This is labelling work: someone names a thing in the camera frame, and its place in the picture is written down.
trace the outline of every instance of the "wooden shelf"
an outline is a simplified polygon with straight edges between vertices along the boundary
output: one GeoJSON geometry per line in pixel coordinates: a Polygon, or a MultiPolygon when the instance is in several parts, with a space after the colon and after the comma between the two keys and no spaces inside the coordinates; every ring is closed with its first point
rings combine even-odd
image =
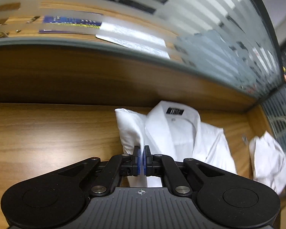
{"type": "MultiPolygon", "coordinates": [[[[122,153],[115,106],[0,103],[0,199],[13,184],[91,156],[122,153]]],[[[151,108],[128,107],[147,114],[151,108]]],[[[255,134],[246,115],[200,110],[203,122],[223,127],[237,171],[252,176],[242,135],[255,134]]],[[[0,228],[7,223],[0,208],[0,228]]]]}
{"type": "Polygon", "coordinates": [[[49,45],[0,47],[0,102],[154,107],[161,100],[236,112],[256,102],[185,70],[121,54],[49,45]]]}

